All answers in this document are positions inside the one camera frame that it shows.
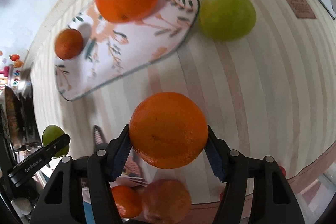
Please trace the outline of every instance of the green fruit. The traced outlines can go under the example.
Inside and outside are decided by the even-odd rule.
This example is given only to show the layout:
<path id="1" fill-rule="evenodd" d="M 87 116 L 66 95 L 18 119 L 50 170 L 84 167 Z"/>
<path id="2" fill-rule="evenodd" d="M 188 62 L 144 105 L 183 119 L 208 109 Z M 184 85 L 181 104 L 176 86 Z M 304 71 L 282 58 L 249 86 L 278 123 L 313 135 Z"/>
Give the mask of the green fruit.
<path id="1" fill-rule="evenodd" d="M 42 134 L 43 146 L 44 147 L 47 146 L 48 144 L 50 144 L 52 141 L 56 140 L 58 137 L 60 137 L 63 134 L 64 134 L 64 131 L 58 126 L 55 126 L 55 125 L 47 126 Z M 54 155 L 54 158 L 60 158 L 60 157 L 66 156 L 69 153 L 69 148 L 70 148 L 69 145 L 62 148 L 60 151 L 58 151 Z"/>
<path id="2" fill-rule="evenodd" d="M 227 41 L 247 35 L 257 15 L 250 0 L 203 0 L 199 20 L 208 36 Z"/>

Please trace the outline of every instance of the white object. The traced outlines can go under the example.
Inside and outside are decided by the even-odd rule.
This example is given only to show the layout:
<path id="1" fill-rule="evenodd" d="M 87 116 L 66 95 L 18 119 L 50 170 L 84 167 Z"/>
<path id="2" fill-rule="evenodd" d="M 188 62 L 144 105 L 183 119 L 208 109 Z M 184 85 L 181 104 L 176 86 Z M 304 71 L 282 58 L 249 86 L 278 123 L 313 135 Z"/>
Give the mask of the white object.
<path id="1" fill-rule="evenodd" d="M 32 205 L 27 198 L 15 198 L 11 201 L 11 204 L 20 218 L 23 215 L 29 215 L 32 211 Z"/>
<path id="2" fill-rule="evenodd" d="M 193 26 L 199 0 L 158 0 L 151 15 L 128 23 L 109 23 L 92 3 L 68 24 L 87 41 L 79 56 L 55 58 L 58 91 L 76 100 L 112 80 L 174 52 Z M 90 29 L 90 37 L 85 37 Z"/>

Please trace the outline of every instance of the white plate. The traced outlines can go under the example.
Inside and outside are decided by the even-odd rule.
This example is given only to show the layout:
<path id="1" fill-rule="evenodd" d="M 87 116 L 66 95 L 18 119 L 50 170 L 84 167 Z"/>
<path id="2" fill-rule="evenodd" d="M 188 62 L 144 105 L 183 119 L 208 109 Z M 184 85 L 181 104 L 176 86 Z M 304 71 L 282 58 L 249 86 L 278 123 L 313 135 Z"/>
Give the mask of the white plate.
<path id="1" fill-rule="evenodd" d="M 113 24 L 92 3 L 68 24 L 81 32 L 86 44 L 73 59 L 55 58 L 58 91 L 73 101 L 166 57 L 184 41 L 199 7 L 199 0 L 158 0 L 147 18 Z"/>

